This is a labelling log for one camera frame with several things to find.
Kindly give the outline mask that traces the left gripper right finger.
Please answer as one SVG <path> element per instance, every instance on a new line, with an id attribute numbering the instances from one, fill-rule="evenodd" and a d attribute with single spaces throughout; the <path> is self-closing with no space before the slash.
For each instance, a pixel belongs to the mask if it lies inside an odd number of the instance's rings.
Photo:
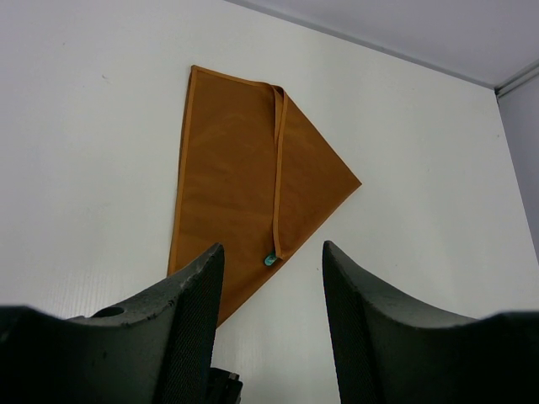
<path id="1" fill-rule="evenodd" d="M 538 315 L 457 315 L 323 245 L 323 288 L 343 403 L 535 403 Z"/>

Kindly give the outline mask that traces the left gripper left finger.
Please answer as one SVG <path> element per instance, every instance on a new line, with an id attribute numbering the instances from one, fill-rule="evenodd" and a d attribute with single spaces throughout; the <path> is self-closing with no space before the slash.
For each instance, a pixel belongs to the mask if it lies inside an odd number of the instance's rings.
<path id="1" fill-rule="evenodd" d="M 211 246 L 166 279 L 90 317 L 1 309 L 4 403 L 202 403 L 224 273 Z"/>

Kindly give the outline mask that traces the green-handled steel knife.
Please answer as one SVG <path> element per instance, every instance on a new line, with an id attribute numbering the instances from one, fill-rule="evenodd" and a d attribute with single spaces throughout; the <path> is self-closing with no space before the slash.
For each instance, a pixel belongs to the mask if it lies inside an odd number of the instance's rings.
<path id="1" fill-rule="evenodd" d="M 271 267 L 277 260 L 278 257 L 276 256 L 275 252 L 272 252 L 265 257 L 264 265 L 267 267 Z"/>

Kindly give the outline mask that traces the orange-brown cloth napkin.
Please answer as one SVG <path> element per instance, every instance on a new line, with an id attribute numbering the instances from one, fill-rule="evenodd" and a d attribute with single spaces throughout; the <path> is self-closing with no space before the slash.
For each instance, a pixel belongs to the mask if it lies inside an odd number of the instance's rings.
<path id="1" fill-rule="evenodd" d="M 224 322 L 359 187 L 283 88 L 193 66 L 168 272 L 220 243 Z M 278 260 L 267 267 L 272 252 Z"/>

